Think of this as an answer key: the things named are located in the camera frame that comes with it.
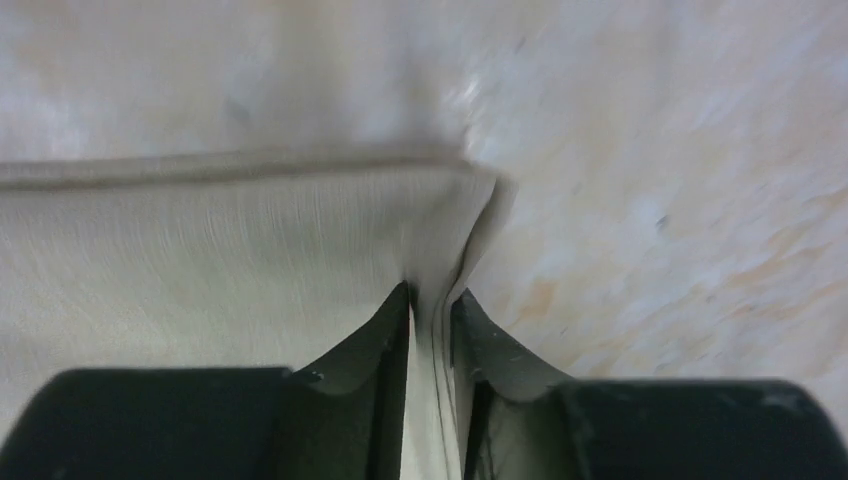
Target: cloth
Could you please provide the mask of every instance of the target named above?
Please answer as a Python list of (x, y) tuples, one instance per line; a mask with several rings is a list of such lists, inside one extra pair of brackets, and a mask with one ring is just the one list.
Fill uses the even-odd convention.
[(407, 281), (402, 478), (458, 479), (449, 306), (511, 192), (451, 151), (0, 163), (0, 435), (69, 368), (301, 368)]

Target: cloth fold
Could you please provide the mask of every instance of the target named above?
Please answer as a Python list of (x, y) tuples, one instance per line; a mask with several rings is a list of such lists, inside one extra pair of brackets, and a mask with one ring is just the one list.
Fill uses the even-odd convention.
[(427, 149), (0, 163), (0, 435), (69, 368), (301, 368), (406, 281), (402, 478), (458, 479), (449, 308), (512, 191)]

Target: beige cloth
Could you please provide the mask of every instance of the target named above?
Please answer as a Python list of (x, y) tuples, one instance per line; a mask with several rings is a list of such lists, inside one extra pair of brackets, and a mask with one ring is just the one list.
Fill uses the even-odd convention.
[(0, 435), (64, 369), (303, 367), (407, 280), (403, 477), (460, 478), (446, 302), (510, 198), (452, 152), (0, 163)]

